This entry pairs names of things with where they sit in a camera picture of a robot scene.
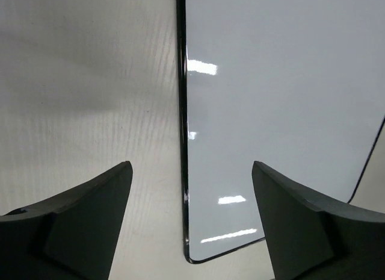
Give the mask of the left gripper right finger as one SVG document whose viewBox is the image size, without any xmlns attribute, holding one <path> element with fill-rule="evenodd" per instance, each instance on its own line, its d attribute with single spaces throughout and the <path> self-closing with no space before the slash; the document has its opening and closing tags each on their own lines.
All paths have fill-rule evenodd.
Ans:
<svg viewBox="0 0 385 280">
<path fill-rule="evenodd" d="M 333 199 L 266 164 L 254 193 L 276 279 L 384 279 L 384 214 Z"/>
</svg>

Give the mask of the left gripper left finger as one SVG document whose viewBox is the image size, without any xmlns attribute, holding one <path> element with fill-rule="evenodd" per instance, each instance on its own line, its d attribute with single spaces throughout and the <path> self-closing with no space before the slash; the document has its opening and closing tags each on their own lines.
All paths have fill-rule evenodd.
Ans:
<svg viewBox="0 0 385 280">
<path fill-rule="evenodd" d="M 1 216 L 1 279 L 108 279 L 132 184 L 124 161 Z"/>
</svg>

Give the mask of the small black-framed whiteboard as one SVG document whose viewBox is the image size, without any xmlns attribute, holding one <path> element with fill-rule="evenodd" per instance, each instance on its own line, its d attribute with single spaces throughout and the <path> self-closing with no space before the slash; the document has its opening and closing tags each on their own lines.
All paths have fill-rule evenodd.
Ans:
<svg viewBox="0 0 385 280">
<path fill-rule="evenodd" d="M 384 125 L 384 0 L 176 0 L 183 252 L 263 240 L 261 161 L 350 202 Z"/>
</svg>

